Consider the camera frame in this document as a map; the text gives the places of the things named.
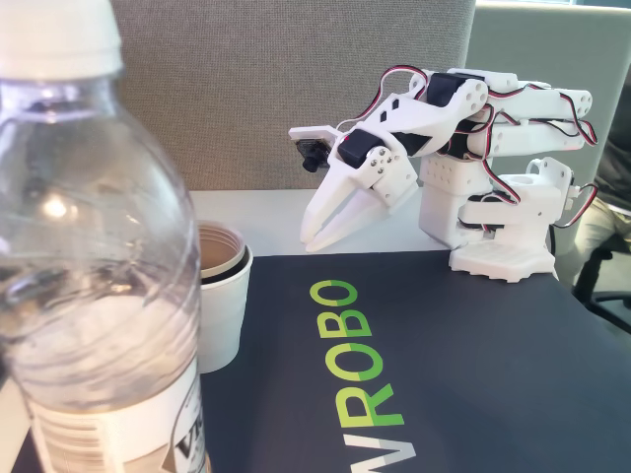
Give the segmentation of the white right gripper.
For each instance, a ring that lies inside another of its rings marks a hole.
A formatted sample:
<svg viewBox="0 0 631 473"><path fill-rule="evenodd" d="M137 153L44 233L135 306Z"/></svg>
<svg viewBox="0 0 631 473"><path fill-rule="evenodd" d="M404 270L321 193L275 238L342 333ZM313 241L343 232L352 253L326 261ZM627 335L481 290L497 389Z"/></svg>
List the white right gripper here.
<svg viewBox="0 0 631 473"><path fill-rule="evenodd" d="M476 94L454 93L445 106L393 94L352 128L339 132L329 171L308 204L300 231L308 252L322 250L386 219L418 188L410 159L445 146L476 113Z"/></svg>

